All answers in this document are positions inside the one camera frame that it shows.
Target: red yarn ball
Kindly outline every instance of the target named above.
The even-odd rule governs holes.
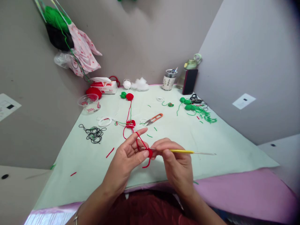
[[[86,94],[96,94],[98,95],[99,99],[102,96],[101,91],[96,87],[90,87],[89,89],[87,89]]]
[[[126,124],[127,128],[134,128],[135,127],[135,121],[134,120],[128,120],[126,123],[130,123],[130,124]]]
[[[128,101],[133,100],[133,94],[132,94],[132,93],[128,93],[128,94],[126,95],[126,98],[127,98]]]

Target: wrist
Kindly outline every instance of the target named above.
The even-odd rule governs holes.
[[[199,196],[199,194],[196,191],[196,189],[194,188],[194,186],[189,191],[177,192],[177,194],[182,200],[184,200],[186,202],[196,199],[197,196]]]
[[[98,187],[98,189],[103,198],[112,199],[119,196],[119,193],[113,191],[112,188],[105,186],[103,183]]]

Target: hand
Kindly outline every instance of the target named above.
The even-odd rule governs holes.
[[[138,134],[146,133],[148,128],[138,130]],[[106,193],[112,195],[120,195],[125,190],[131,171],[140,165],[148,156],[149,151],[142,151],[144,147],[142,141],[138,138],[137,133],[133,133],[124,141],[123,144],[116,150],[116,154],[109,165],[104,180],[101,184]]]
[[[151,148],[157,151],[153,153],[152,160],[156,155],[162,155],[167,178],[177,194],[182,198],[188,198],[194,193],[192,159],[189,154],[173,153],[170,149],[181,149],[182,146],[172,142],[169,138],[156,141]]]

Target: pink cloth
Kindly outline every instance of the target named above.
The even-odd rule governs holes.
[[[228,174],[197,180],[197,192],[208,205],[237,215],[290,224],[298,208],[294,193],[269,169]],[[159,190],[175,193],[167,183],[149,184],[126,190]],[[32,214],[75,212],[81,203],[32,211]]]
[[[83,31],[79,30],[74,23],[68,25],[68,28],[74,42],[75,52],[73,53],[81,63],[84,72],[93,72],[101,68],[92,53],[100,56],[102,54],[97,51],[90,38]],[[74,58],[68,63],[68,66],[77,76],[83,77],[83,72]]]

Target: small red crocheted ball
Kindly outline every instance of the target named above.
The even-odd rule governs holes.
[[[148,158],[151,158],[152,155],[153,155],[153,151],[152,151],[151,149],[147,149],[147,150],[149,151],[149,156],[148,156]]]
[[[126,98],[127,98],[128,101],[133,100],[133,94],[132,94],[132,93],[128,93],[128,94],[126,95]]]
[[[96,94],[98,95],[99,99],[102,96],[101,91],[96,87],[90,87],[89,89],[87,89],[86,94]]]
[[[135,121],[134,120],[128,120],[126,123],[130,123],[130,124],[126,124],[127,128],[134,128],[135,127]]]

